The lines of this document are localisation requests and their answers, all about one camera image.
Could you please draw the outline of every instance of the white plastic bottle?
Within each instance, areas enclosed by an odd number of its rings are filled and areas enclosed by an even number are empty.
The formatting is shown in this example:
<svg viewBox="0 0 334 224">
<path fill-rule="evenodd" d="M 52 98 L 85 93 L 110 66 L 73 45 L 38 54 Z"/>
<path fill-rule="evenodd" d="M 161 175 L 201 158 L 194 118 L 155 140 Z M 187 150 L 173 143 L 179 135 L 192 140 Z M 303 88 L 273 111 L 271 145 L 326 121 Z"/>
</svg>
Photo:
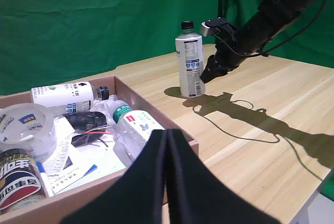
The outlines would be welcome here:
<svg viewBox="0 0 334 224">
<path fill-rule="evenodd" d="M 76 82 L 30 90 L 31 101 L 50 108 L 54 115 L 88 111 L 95 101 L 109 98 L 108 87 L 94 88 L 89 82 Z"/>
<path fill-rule="evenodd" d="M 181 94 L 194 98 L 205 93 L 205 85 L 200 79 L 204 70 L 202 36 L 194 32 L 194 23 L 181 23 L 183 33 L 175 39 L 180 76 Z"/>
<path fill-rule="evenodd" d="M 117 134 L 125 149 L 136 159 L 154 129 L 164 129 L 148 112 L 133 110 L 125 101 L 108 105 L 108 112 L 117 124 Z"/>
</svg>

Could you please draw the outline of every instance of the paper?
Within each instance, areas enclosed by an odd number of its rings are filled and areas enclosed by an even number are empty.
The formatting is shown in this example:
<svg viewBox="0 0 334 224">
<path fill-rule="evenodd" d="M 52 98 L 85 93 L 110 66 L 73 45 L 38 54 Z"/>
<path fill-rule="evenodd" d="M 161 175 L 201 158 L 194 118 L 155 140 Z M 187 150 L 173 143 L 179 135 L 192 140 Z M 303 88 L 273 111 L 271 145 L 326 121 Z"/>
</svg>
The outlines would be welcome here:
<svg viewBox="0 0 334 224">
<path fill-rule="evenodd" d="M 97 140 L 90 145 L 77 148 L 77 150 L 79 150 L 80 153 L 91 162 L 91 164 L 93 163 L 97 166 L 97 169 L 91 174 L 88 174 L 76 181 L 62 192 L 97 180 L 125 168 L 114 152 L 115 141 L 113 140 L 113 135 L 105 134 L 101 137 L 101 139 L 107 143 L 108 147 L 106 147 L 106 145 L 101 141 Z"/>
<path fill-rule="evenodd" d="M 74 133 L 73 127 L 68 120 L 61 116 L 54 120 L 57 146 L 53 154 L 43 162 L 47 175 L 58 175 L 63 170 L 68 157 L 68 148 Z"/>
<path fill-rule="evenodd" d="M 69 145 L 64 169 L 58 175 L 47 175 L 54 194 L 82 178 L 93 165 L 73 145 Z"/>
</svg>

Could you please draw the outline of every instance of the black object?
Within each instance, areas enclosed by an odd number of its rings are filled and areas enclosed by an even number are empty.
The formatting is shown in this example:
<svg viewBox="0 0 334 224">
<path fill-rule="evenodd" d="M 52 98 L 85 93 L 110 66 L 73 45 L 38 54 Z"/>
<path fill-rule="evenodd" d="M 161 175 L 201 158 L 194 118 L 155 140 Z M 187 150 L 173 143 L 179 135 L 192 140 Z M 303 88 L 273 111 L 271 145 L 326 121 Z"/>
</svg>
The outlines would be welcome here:
<svg viewBox="0 0 334 224">
<path fill-rule="evenodd" d="M 181 29 L 192 29 L 194 28 L 194 22 L 193 21 L 184 21 L 181 22 Z"/>
<path fill-rule="evenodd" d="M 61 223 L 161 223 L 165 181 L 171 224 L 279 223 L 224 186 L 179 129 L 154 130 L 125 174 Z"/>
<path fill-rule="evenodd" d="M 217 34 L 213 34 L 213 36 L 219 39 L 216 42 L 217 51 L 215 55 L 209 57 L 207 66 L 201 75 L 202 81 L 207 83 L 216 77 L 226 75 L 228 72 L 236 69 L 248 57 L 268 56 L 268 52 L 306 30 L 319 16 L 326 0 L 323 1 L 315 18 L 306 27 L 277 46 L 263 51 L 265 45 L 274 36 L 298 19 L 301 12 L 314 1 L 264 0 L 258 7 L 259 11 L 239 30 L 232 27 L 228 21 L 221 21 L 222 18 L 206 21 L 205 24 L 208 27 L 216 27 L 218 29 L 220 35 L 223 35 L 223 39 Z M 259 52 L 259 54 L 249 55 L 249 53 L 254 52 Z"/>
<path fill-rule="evenodd" d="M 108 87 L 99 87 L 101 92 L 101 99 L 107 100 L 109 99 L 109 89 Z"/>
<path fill-rule="evenodd" d="M 106 117 L 101 112 L 77 112 L 64 115 L 74 129 L 88 131 L 106 125 Z M 103 134 L 79 134 L 72 138 L 72 145 L 80 147 L 99 139 Z"/>
</svg>

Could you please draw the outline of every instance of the clear tape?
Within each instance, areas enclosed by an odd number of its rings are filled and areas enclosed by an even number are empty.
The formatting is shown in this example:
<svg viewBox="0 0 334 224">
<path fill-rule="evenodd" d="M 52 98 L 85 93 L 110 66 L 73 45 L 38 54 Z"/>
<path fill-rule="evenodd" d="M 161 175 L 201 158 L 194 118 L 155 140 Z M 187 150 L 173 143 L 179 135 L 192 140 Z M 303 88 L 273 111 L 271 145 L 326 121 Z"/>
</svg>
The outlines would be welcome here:
<svg viewBox="0 0 334 224">
<path fill-rule="evenodd" d="M 56 148 L 54 115 L 33 103 L 11 105 L 0 111 L 0 151 L 25 149 L 44 162 Z"/>
</svg>

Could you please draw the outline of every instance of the green backdrop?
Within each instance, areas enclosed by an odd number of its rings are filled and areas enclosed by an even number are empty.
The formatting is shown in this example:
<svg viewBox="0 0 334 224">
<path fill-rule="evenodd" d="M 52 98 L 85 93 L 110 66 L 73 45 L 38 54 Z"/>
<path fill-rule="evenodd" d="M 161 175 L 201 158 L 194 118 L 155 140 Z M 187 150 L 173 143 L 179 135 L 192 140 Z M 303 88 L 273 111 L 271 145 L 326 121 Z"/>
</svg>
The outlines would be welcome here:
<svg viewBox="0 0 334 224">
<path fill-rule="evenodd" d="M 237 25 L 262 0 L 0 0 L 0 95 L 112 70 L 175 50 L 182 20 L 227 16 Z M 304 26 L 319 0 L 274 44 Z M 334 66 L 328 0 L 321 18 L 273 54 Z M 212 37 L 205 43 L 213 43 Z"/>
</svg>

